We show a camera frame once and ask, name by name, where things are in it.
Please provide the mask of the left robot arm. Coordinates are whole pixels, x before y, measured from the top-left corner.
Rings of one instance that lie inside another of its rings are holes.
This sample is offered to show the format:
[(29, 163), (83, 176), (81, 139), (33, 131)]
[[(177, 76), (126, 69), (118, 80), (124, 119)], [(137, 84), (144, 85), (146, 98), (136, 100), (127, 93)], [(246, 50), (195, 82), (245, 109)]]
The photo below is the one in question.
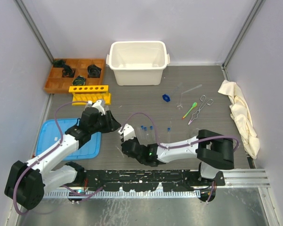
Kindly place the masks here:
[(60, 186), (69, 183), (81, 186), (85, 181), (82, 166), (71, 161), (58, 170), (54, 167), (88, 143), (93, 134), (114, 132), (120, 127), (108, 108), (88, 107), (54, 145), (33, 159), (15, 162), (11, 166), (4, 194), (13, 200), (17, 213), (22, 214), (19, 205), (32, 210), (46, 193)]

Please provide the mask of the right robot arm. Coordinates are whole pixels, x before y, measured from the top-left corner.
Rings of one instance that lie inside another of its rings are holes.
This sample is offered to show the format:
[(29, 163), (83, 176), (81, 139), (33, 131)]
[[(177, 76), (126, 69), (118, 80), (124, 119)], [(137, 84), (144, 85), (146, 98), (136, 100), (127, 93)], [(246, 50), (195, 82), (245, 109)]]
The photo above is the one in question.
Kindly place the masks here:
[(219, 171), (234, 169), (236, 148), (233, 137), (202, 129), (197, 136), (184, 141), (142, 145), (129, 125), (118, 134), (122, 153), (146, 166), (157, 167), (176, 160), (197, 158), (201, 161), (197, 179), (204, 186), (209, 185)]

